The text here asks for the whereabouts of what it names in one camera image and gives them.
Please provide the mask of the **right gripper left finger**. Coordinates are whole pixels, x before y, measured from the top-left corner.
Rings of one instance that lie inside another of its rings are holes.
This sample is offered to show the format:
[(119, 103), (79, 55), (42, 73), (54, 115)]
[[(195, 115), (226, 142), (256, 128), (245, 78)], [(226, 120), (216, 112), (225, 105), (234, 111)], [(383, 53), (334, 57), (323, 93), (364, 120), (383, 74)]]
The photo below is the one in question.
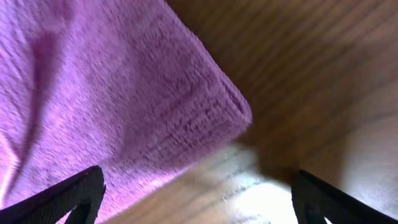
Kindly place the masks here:
[(93, 224), (106, 191), (100, 166), (91, 166), (40, 193), (1, 210), (1, 223)]

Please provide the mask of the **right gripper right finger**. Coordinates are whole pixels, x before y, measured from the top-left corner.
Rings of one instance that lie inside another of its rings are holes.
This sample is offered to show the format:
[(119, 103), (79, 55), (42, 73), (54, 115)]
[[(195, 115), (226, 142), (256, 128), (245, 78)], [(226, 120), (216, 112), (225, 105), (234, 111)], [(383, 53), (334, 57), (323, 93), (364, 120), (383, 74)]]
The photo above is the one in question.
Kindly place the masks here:
[(299, 224), (397, 224), (397, 220), (367, 206), (311, 173), (300, 170), (291, 187)]

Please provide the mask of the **purple cloth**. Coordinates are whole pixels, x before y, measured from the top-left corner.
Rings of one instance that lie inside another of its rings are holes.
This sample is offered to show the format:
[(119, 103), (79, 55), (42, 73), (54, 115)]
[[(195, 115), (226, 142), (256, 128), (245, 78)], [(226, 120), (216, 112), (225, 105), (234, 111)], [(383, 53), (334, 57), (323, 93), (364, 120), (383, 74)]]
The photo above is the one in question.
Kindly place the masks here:
[(4, 208), (97, 165), (105, 222), (251, 120), (164, 1), (1, 1)]

